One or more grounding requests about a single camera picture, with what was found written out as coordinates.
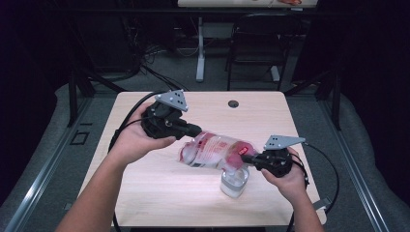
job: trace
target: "gray carpet floor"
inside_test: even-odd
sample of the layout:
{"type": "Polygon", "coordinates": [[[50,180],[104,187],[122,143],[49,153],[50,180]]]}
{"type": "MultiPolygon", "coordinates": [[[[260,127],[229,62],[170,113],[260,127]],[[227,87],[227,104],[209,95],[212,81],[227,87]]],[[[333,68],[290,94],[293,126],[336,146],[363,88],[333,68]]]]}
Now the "gray carpet floor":
{"type": "MultiPolygon", "coordinates": [[[[179,52],[159,52],[151,56],[147,65],[167,76],[171,76],[188,87],[190,91],[224,91],[226,88],[226,72],[224,71],[226,49],[223,47],[207,48],[207,60],[205,67],[205,80],[202,83],[195,81],[196,54],[192,56],[182,55],[179,52]]],[[[244,70],[238,69],[236,77],[241,78],[244,70]]],[[[257,72],[248,72],[245,77],[257,72]]],[[[290,88],[288,81],[290,73],[283,90],[290,88]]],[[[140,72],[137,76],[115,82],[129,91],[155,91],[166,89],[161,81],[152,75],[140,72]]],[[[238,83],[238,88],[244,90],[243,82],[238,83]]],[[[97,94],[91,100],[86,100],[79,95],[80,102],[87,105],[84,113],[78,119],[76,136],[71,134],[65,139],[67,142],[61,151],[61,158],[56,163],[56,169],[51,173],[46,188],[41,192],[41,197],[34,203],[33,210],[29,211],[26,220],[21,226],[23,231],[53,231],[55,226],[67,212],[67,205],[72,204],[81,187],[88,165],[97,147],[103,132],[106,119],[115,101],[115,93],[98,82],[93,83],[97,94]]],[[[274,84],[263,82],[245,83],[250,90],[263,88],[274,89],[274,84]]],[[[328,155],[335,164],[340,180],[340,190],[334,208],[328,213],[325,224],[327,231],[409,231],[410,210],[406,204],[400,201],[386,186],[383,177],[374,166],[374,156],[371,143],[355,108],[346,98],[342,98],[340,109],[341,133],[357,163],[363,178],[366,180],[368,190],[373,197],[371,200],[377,205],[377,209],[383,217],[386,226],[381,229],[374,224],[369,215],[371,213],[364,206],[364,199],[359,188],[352,181],[348,165],[343,158],[343,150],[335,136],[333,125],[329,123],[327,101],[317,101],[312,93],[312,86],[294,97],[287,97],[287,101],[300,136],[305,137],[307,142],[316,146],[328,155]]],[[[69,122],[69,98],[68,86],[63,86],[56,92],[59,99],[57,108],[51,122],[33,155],[20,181],[17,183],[10,197],[0,209],[0,230],[5,231],[15,211],[24,200],[30,187],[41,173],[44,164],[56,153],[62,138],[70,129],[69,122]]],[[[336,176],[329,165],[319,153],[309,147],[305,147],[307,160],[312,171],[314,181],[318,187],[321,198],[332,199],[336,191],[336,176]]],[[[270,227],[266,231],[285,231],[284,227],[270,227]]]]}

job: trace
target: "white desk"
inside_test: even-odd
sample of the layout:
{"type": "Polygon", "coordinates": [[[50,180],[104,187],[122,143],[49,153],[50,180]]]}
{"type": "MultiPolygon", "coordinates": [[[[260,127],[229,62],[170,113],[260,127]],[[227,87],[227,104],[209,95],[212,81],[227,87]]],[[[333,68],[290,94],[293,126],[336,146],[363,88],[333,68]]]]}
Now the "white desk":
{"type": "MultiPolygon", "coordinates": [[[[302,0],[302,4],[292,6],[281,3],[278,0],[178,0],[178,7],[183,8],[272,8],[272,9],[303,9],[315,8],[318,0],[302,0]]],[[[203,22],[202,17],[198,20],[198,64],[196,68],[196,81],[204,80],[205,55],[203,43],[203,22]]],[[[272,70],[274,80],[278,79],[278,69],[272,70]]]]}
{"type": "MultiPolygon", "coordinates": [[[[82,189],[106,156],[112,134],[131,108],[147,93],[118,95],[90,164],[82,189]]],[[[205,131],[251,142],[260,152],[272,133],[297,136],[284,95],[280,92],[186,92],[190,110],[183,119],[205,131]],[[237,108],[228,102],[239,102],[237,108]]],[[[121,226],[215,227],[286,225],[292,207],[254,167],[243,194],[230,198],[220,190],[221,171],[180,163],[178,154],[189,137],[153,151],[131,164],[124,174],[115,212],[121,226]]],[[[293,146],[306,165],[312,202],[319,195],[304,150],[293,146]]],[[[322,223],[326,215],[319,210],[322,223]]]]}

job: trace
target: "chair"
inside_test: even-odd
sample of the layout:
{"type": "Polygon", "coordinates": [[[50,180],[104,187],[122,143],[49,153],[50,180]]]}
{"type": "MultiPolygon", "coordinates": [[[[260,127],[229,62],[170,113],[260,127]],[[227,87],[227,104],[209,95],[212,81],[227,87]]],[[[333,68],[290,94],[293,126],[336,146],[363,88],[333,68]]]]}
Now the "chair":
{"type": "Polygon", "coordinates": [[[292,40],[301,31],[299,18],[285,14],[246,14],[233,25],[225,70],[227,90],[232,81],[232,65],[280,66],[278,90],[286,67],[292,40]]]}

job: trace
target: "dark background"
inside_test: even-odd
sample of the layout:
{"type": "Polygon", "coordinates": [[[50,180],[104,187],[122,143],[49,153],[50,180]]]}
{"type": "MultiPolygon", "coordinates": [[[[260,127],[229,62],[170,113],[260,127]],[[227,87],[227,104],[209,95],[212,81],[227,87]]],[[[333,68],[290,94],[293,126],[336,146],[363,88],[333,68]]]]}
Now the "dark background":
{"type": "MultiPolygon", "coordinates": [[[[152,7],[149,2],[134,1],[139,7],[152,7]]],[[[156,7],[174,7],[175,2],[156,1],[156,7]]],[[[134,55],[138,47],[128,44],[128,34],[122,30],[124,21],[96,17],[79,26],[75,20],[70,21],[72,24],[61,23],[41,10],[52,3],[0,3],[2,203],[43,135],[56,104],[55,90],[66,84],[73,72],[71,58],[97,71],[137,69],[138,57],[134,55]],[[70,31],[80,38],[67,36],[70,31]],[[98,53],[100,47],[106,47],[103,53],[98,53]]],[[[101,8],[119,6],[118,1],[109,0],[99,4],[101,8]]],[[[350,35],[354,35],[355,43],[341,63],[342,93],[355,105],[366,126],[378,169],[389,187],[409,204],[410,12],[400,4],[397,0],[321,1],[319,11],[360,12],[360,16],[353,24],[313,20],[294,80],[311,79],[331,69],[344,54],[341,47],[345,36],[353,33],[350,35]]],[[[60,3],[72,5],[74,1],[60,3]]],[[[172,49],[170,26],[184,24],[184,20],[151,19],[141,20],[141,29],[153,42],[172,49]]]]}

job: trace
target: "table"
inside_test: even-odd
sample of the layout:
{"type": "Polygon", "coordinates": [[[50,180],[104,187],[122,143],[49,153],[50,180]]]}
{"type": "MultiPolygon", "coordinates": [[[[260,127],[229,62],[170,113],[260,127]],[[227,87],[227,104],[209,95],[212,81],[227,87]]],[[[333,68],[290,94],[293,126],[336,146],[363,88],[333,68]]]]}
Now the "table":
{"type": "MultiPolygon", "coordinates": [[[[112,134],[131,108],[147,93],[118,95],[102,132],[101,141],[90,164],[81,190],[106,156],[112,134]]],[[[298,136],[286,99],[280,92],[186,92],[190,110],[187,122],[252,143],[260,152],[271,134],[298,136]],[[228,106],[229,101],[239,106],[228,106]]],[[[269,184],[254,167],[239,198],[220,190],[221,171],[189,167],[178,161],[183,137],[171,146],[153,151],[130,164],[124,174],[115,209],[121,226],[216,227],[286,225],[292,207],[278,189],[269,184]]],[[[302,145],[292,146],[306,165],[312,202],[319,200],[302,145]]],[[[322,223],[323,210],[317,211],[322,223]]]]}
{"type": "MultiPolygon", "coordinates": [[[[302,0],[302,4],[292,6],[281,3],[278,0],[178,0],[178,7],[182,8],[273,8],[301,10],[302,8],[315,8],[318,0],[302,0]]],[[[196,81],[204,80],[205,55],[204,55],[204,24],[202,17],[198,19],[198,65],[196,67],[196,81]]],[[[278,69],[273,67],[271,74],[274,80],[278,80],[278,69]]]]}

